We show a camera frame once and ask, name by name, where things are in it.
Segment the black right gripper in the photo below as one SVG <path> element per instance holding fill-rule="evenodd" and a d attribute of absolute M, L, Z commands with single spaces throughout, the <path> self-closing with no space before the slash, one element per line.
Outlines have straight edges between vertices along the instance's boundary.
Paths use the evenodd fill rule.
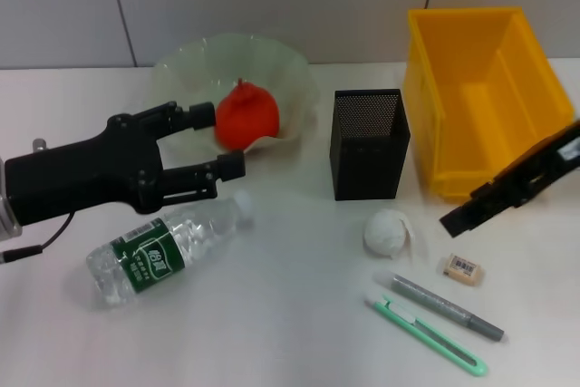
<path fill-rule="evenodd" d="M 470 193 L 469 200 L 440 219 L 451 237 L 481 226 L 579 168 L 579 121 L 538 143 L 512 170 Z"/>

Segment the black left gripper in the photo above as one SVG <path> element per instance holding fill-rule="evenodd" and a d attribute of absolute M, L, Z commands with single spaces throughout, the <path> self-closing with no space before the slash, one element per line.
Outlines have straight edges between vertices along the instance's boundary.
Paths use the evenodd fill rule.
<path fill-rule="evenodd" d="M 160 210 L 163 171 L 157 140 L 216 125 L 211 102 L 167 102 L 134 115 L 108 119 L 99 135 L 38 151 L 5 163 L 8 202 L 21 226 L 110 202 L 142 215 Z"/>

